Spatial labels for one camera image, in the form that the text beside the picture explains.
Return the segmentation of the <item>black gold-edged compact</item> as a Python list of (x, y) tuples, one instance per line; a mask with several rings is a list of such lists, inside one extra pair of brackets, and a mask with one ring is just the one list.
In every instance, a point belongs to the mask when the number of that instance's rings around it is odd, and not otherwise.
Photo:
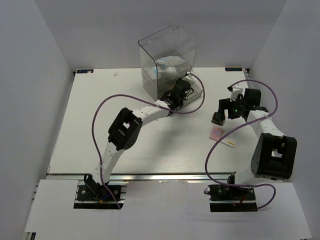
[(218, 126), (223, 126), (224, 122), (225, 122), (225, 115), (224, 114), (220, 114), (219, 112), (214, 112), (212, 118), (211, 118), (211, 122), (213, 124), (216, 124)]

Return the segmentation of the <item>pink makeup packet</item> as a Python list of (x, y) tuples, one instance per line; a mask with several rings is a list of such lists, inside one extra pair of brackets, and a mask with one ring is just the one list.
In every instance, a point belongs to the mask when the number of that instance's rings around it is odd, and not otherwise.
[(209, 135), (209, 139), (218, 141), (224, 134), (224, 130), (220, 127), (213, 126)]

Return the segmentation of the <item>clear acrylic organizer with drawers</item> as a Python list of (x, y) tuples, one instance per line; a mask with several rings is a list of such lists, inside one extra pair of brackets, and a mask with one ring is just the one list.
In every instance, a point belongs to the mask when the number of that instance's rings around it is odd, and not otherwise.
[(169, 25), (138, 40), (142, 86), (157, 101), (169, 94), (177, 81), (190, 83), (183, 107), (199, 99), (203, 90), (188, 72), (193, 70), (198, 44), (177, 25)]

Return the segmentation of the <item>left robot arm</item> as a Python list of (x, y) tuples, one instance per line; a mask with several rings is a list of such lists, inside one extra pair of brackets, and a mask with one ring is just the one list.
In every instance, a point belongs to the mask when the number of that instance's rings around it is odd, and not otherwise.
[(84, 176), (84, 183), (90, 196), (96, 200), (105, 196), (107, 191), (105, 186), (110, 181), (115, 165), (124, 151), (130, 149), (136, 143), (141, 128), (177, 113), (178, 109), (183, 107), (189, 94), (194, 92), (193, 83), (188, 77), (181, 78), (176, 81), (172, 89), (155, 103), (149, 102), (147, 106), (136, 110), (130, 110), (127, 107), (122, 108), (108, 129), (104, 153), (101, 153), (96, 141), (95, 122), (99, 110), (106, 100), (98, 106), (91, 124), (91, 135), (99, 160), (93, 172)]

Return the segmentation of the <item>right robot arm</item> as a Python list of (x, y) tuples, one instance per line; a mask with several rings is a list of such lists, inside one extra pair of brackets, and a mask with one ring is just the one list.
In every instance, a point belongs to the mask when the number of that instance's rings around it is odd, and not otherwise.
[(260, 105), (259, 89), (243, 89), (236, 85), (228, 90), (231, 95), (219, 100), (212, 123), (222, 126), (226, 118), (243, 118), (258, 138), (250, 166), (232, 174), (227, 180), (226, 195), (236, 200), (243, 195), (244, 185), (255, 186), (265, 179), (288, 180), (293, 172), (298, 143), (275, 126), (268, 109)]

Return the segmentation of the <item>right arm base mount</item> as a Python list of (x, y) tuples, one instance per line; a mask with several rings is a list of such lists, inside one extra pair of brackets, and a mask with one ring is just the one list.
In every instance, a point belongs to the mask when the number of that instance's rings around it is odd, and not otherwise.
[(203, 193), (209, 196), (211, 213), (258, 211), (256, 195), (252, 189), (212, 184)]

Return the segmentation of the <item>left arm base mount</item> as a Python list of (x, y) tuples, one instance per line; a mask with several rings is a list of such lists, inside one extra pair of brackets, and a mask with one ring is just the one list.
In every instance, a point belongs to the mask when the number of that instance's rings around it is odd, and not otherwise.
[(82, 183), (78, 184), (73, 208), (82, 210), (120, 210), (125, 203), (127, 187), (125, 185), (109, 185), (108, 188), (112, 191), (120, 207), (118, 207), (104, 186), (96, 196), (88, 186)]

